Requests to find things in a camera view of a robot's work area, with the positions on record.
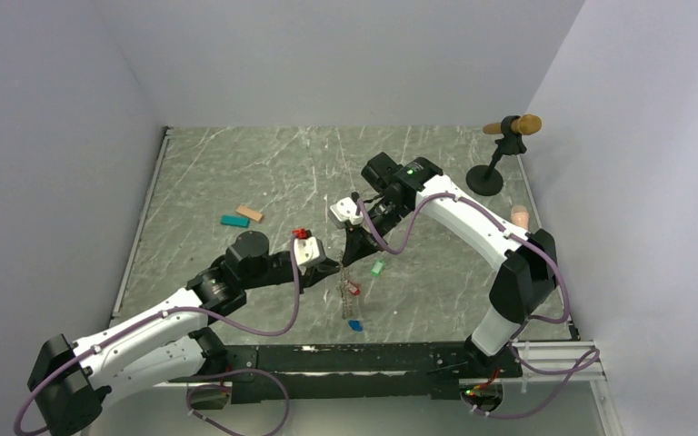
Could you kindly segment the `green tagged key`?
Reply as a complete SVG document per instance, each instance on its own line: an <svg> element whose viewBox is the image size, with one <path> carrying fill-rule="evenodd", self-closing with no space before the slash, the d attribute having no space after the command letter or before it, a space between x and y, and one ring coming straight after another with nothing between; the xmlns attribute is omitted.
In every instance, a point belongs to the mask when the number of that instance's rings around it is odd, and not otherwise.
<svg viewBox="0 0 698 436"><path fill-rule="evenodd" d="M381 273L382 273L383 270L384 270L384 267L385 267L385 263L384 263L384 261L383 261L382 259L379 259L379 260L375 261L375 262L374 262L374 265L373 265L373 267L372 267L372 269L371 269L371 275L372 275L373 277L378 277L378 276L380 276Z"/></svg>

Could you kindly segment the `round metal keyring disc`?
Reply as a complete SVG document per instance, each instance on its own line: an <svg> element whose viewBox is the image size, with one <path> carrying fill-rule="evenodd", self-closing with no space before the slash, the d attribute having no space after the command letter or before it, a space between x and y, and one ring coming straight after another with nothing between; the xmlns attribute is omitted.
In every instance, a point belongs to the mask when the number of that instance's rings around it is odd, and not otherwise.
<svg viewBox="0 0 698 436"><path fill-rule="evenodd" d="M339 272L338 291L341 296L342 318L345 320L354 319L356 317L356 296L348 292L348 283L353 282L348 270L341 267Z"/></svg>

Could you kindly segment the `blue tagged key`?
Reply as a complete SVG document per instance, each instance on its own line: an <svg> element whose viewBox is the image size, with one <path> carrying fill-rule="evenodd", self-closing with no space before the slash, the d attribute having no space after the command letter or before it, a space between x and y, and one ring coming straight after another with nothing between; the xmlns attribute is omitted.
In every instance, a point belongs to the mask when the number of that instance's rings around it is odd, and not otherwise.
<svg viewBox="0 0 698 436"><path fill-rule="evenodd" d="M348 320L347 323L348 326L355 332L362 332L364 330L362 323L358 320Z"/></svg>

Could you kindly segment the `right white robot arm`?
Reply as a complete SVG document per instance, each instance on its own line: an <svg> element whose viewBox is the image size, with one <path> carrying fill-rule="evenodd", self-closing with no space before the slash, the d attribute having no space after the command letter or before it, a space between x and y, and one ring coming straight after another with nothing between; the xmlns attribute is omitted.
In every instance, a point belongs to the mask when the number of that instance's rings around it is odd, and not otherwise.
<svg viewBox="0 0 698 436"><path fill-rule="evenodd" d="M496 272L490 307L466 339L464 355L472 375L489 376L500 365L499 353L559 285L554 238L502 219L423 157L402 165L379 153L361 175L377 194L373 206L365 206L353 193L328 210L335 225L345 230L342 265L380 251L393 253L384 236L406 216L423 214L467 243Z"/></svg>

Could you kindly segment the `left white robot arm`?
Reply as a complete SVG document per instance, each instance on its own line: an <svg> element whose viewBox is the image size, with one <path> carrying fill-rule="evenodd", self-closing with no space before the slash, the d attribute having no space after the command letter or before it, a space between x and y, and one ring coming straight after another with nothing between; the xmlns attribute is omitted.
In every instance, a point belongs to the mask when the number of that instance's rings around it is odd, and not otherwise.
<svg viewBox="0 0 698 436"><path fill-rule="evenodd" d="M59 334L47 340L29 375L30 396L15 418L15 434L26 433L22 419L30 405L45 421L38 434L73 435L104 408L160 382L222 378L232 365L212 323L243 330L229 316L246 304L249 290L290 283L300 295L339 270L307 230L294 231L288 249L279 253L271 253L263 233L241 233L208 268L156 306L81 339Z"/></svg>

